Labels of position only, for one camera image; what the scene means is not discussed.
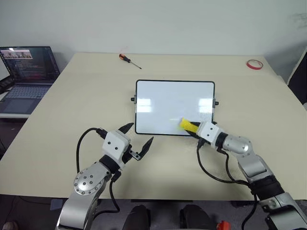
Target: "beige tabletop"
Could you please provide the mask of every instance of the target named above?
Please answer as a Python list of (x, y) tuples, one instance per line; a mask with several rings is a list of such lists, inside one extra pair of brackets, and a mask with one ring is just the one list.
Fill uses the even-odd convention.
[[(214, 120), (225, 132), (248, 137), (294, 199), (307, 198), (307, 114), (263, 57), (128, 56), (143, 69), (117, 54), (72, 58), (0, 161), (1, 194), (68, 197), (80, 135), (90, 127), (113, 130), (134, 122), (135, 82), (151, 79), (214, 81), (220, 102)], [(262, 61), (263, 69), (249, 69), (249, 59)], [(128, 136), (134, 150), (150, 137), (133, 129)], [(81, 169), (101, 158), (102, 143), (95, 132), (84, 138)], [(208, 146), (200, 153), (208, 171), (226, 178), (222, 154)], [(234, 157), (230, 171), (243, 179)], [(128, 199), (252, 199), (244, 186), (205, 175), (197, 163), (196, 140), (178, 136), (155, 136), (147, 155), (129, 161), (113, 188), (116, 198)], [(109, 197), (108, 189), (101, 197)]]

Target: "whiteboard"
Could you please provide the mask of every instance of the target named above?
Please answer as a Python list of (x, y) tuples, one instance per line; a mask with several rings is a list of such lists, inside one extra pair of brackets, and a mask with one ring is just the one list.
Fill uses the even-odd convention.
[(213, 81), (138, 80), (136, 82), (135, 132), (188, 135), (179, 127), (189, 121), (213, 121)]

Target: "yellow eraser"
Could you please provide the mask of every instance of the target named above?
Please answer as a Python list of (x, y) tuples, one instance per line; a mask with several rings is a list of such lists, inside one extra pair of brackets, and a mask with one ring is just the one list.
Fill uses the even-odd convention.
[(198, 127), (196, 125), (193, 125), (190, 121), (186, 120), (186, 119), (182, 119), (180, 122), (180, 127), (184, 128), (184, 130), (186, 131), (190, 131), (193, 133), (196, 133)]

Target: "gray floor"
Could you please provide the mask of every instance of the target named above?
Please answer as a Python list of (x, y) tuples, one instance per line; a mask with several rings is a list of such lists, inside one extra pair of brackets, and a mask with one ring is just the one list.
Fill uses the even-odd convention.
[[(41, 203), (50, 203), (51, 198), (40, 197), (23, 197), (28, 201)], [(251, 206), (235, 208), (228, 201), (193, 201), (193, 202), (135, 202), (131, 200), (117, 200), (121, 208), (117, 214), (102, 214), (93, 223), (92, 230), (121, 230), (127, 215), (131, 209), (143, 204), (151, 210), (152, 230), (175, 229), (179, 228), (179, 211), (186, 204), (196, 204), (205, 210), (211, 217), (220, 222), (225, 220), (231, 223), (232, 229), (237, 230), (241, 227), (243, 218), (250, 211)], [(298, 201), (306, 213), (307, 201)], [(0, 227), (7, 220), (16, 220), (20, 230), (53, 230), (60, 209), (50, 211), (50, 205), (32, 204), (21, 200), (17, 196), (0, 195)], [(101, 201), (98, 210), (114, 209), (111, 200), (105, 199)], [(247, 223), (247, 230), (267, 229), (264, 218), (266, 214), (257, 207), (255, 215)]]

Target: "laptop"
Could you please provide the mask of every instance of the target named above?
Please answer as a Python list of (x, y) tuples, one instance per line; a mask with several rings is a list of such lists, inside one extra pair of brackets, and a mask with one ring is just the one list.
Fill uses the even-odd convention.
[(27, 118), (59, 76), (49, 46), (0, 47), (15, 85), (0, 101), (0, 117)]

